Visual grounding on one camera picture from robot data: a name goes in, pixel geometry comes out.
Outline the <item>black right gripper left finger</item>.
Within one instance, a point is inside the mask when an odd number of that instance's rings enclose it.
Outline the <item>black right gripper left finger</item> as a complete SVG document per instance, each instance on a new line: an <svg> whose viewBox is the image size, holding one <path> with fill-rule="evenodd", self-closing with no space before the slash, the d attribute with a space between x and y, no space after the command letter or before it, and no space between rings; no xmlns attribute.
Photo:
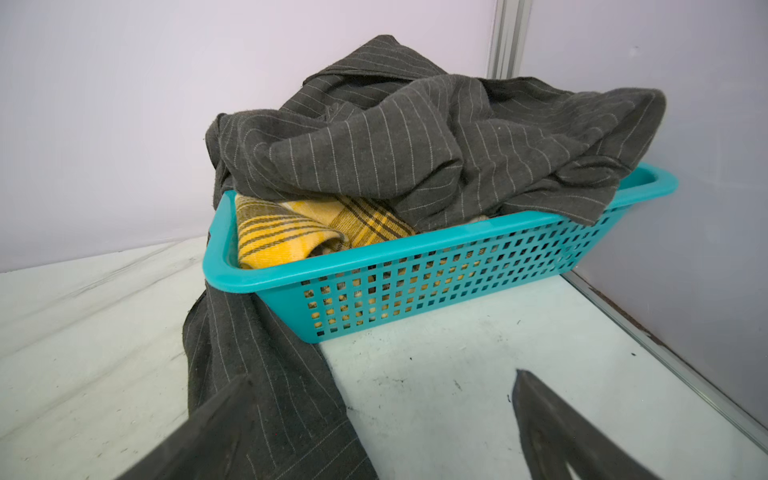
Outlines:
<svg viewBox="0 0 768 480"><path fill-rule="evenodd" d="M230 479L254 428L255 386L240 375L121 478Z"/></svg>

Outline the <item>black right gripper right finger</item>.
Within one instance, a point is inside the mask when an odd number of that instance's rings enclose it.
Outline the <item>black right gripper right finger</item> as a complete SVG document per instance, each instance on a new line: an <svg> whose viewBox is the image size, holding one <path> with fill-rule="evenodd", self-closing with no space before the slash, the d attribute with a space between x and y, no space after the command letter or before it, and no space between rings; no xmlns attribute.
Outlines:
<svg viewBox="0 0 768 480"><path fill-rule="evenodd" d="M528 370L511 393L522 452L533 479L655 479Z"/></svg>

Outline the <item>dark grey pinstriped shirt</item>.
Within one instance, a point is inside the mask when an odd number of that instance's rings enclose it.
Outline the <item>dark grey pinstriped shirt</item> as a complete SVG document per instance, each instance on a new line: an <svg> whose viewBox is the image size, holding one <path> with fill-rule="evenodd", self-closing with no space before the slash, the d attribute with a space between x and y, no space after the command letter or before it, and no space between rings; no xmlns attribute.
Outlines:
<svg viewBox="0 0 768 480"><path fill-rule="evenodd" d="M376 37L307 78L282 107L219 115L205 143L214 207L372 200L415 235L526 211L593 226L666 110L656 89L569 92L538 79L452 75ZM188 409L236 377L255 386L252 442L230 479L372 479L319 350L256 294L204 293L184 324Z"/></svg>

